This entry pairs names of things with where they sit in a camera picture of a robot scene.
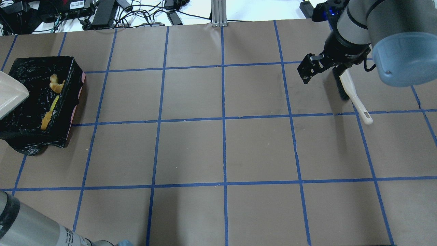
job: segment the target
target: gray robot arm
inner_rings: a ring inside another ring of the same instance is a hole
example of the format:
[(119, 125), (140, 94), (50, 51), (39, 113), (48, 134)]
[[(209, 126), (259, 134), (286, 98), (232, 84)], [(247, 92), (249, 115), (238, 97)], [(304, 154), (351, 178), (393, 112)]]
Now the gray robot arm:
[(384, 83), (402, 87), (437, 78), (437, 0), (350, 0), (332, 28), (324, 51), (299, 65), (305, 84), (330, 67), (360, 64), (370, 44)]

